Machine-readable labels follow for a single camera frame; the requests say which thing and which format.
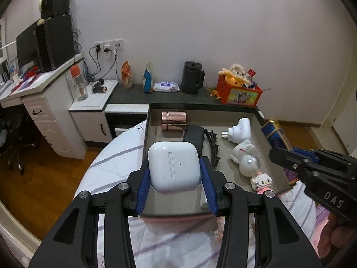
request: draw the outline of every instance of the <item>dark gray countertop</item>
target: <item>dark gray countertop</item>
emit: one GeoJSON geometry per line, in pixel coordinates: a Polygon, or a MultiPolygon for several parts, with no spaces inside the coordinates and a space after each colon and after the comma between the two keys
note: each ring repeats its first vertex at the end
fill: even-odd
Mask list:
{"type": "Polygon", "coordinates": [[[181,103],[220,105],[220,100],[210,97],[210,92],[204,87],[198,95],[179,92],[153,92],[146,94],[142,85],[133,85],[131,90],[125,90],[123,85],[117,84],[107,104],[149,104],[149,103],[181,103]]]}

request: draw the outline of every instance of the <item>orange snack bag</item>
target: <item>orange snack bag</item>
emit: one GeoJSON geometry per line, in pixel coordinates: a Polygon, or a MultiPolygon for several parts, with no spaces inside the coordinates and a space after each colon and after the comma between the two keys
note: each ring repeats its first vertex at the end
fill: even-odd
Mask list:
{"type": "Polygon", "coordinates": [[[133,85],[133,78],[131,76],[131,67],[128,61],[124,62],[121,66],[121,79],[125,89],[130,90],[133,85]]]}

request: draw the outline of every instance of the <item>drawer handle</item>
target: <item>drawer handle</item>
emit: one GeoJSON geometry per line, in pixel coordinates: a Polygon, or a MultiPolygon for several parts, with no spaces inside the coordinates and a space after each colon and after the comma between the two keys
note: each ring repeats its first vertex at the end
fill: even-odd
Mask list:
{"type": "Polygon", "coordinates": [[[106,133],[104,132],[104,130],[103,130],[103,124],[100,124],[100,128],[102,129],[103,135],[106,136],[107,134],[106,134],[106,133]]]}
{"type": "Polygon", "coordinates": [[[42,110],[40,110],[38,113],[35,113],[35,111],[32,111],[33,115],[38,115],[39,113],[42,113],[42,110]]]}

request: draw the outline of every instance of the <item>black speaker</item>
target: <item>black speaker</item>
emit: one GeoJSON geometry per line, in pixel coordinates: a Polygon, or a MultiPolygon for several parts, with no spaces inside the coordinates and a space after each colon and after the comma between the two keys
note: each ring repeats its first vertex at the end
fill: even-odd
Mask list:
{"type": "Polygon", "coordinates": [[[42,0],[41,19],[59,17],[69,13],[69,0],[42,0]]]}
{"type": "Polygon", "coordinates": [[[75,55],[71,16],[48,19],[36,28],[37,56],[42,72],[57,69],[75,55]]]}

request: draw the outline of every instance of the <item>white charging case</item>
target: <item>white charging case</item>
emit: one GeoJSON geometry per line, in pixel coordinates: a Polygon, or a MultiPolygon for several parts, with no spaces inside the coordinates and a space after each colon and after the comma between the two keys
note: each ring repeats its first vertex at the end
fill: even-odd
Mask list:
{"type": "Polygon", "coordinates": [[[148,152],[151,185],[160,194],[196,189],[201,182],[197,150],[188,142],[156,142],[148,152]]]}

